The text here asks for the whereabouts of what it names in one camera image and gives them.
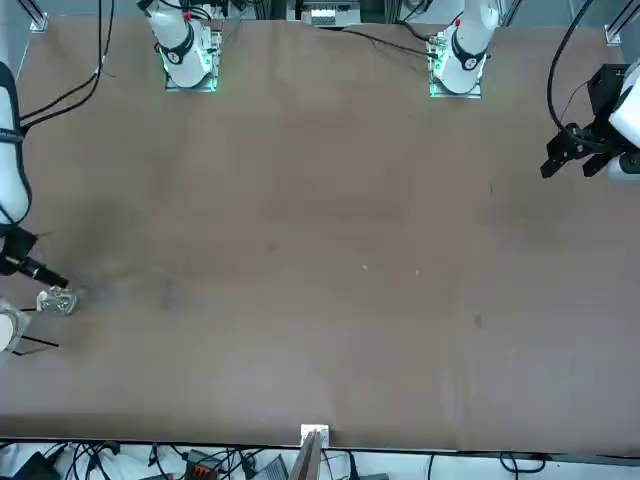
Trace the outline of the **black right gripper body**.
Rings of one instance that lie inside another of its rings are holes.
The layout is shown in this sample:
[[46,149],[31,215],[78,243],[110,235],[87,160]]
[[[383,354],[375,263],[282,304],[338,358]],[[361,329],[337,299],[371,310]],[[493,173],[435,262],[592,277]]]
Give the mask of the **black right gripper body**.
[[21,273],[33,277],[37,264],[29,254],[38,237],[21,227],[10,227],[1,233],[1,240],[1,275]]

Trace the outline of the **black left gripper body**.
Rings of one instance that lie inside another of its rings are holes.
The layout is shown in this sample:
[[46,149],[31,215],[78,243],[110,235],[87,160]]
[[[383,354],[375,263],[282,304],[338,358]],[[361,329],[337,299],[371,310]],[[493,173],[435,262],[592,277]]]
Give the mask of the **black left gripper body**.
[[615,150],[625,143],[608,118],[618,102],[628,67],[628,64],[604,64],[587,83],[594,115],[587,130],[592,139],[602,143],[606,150]]

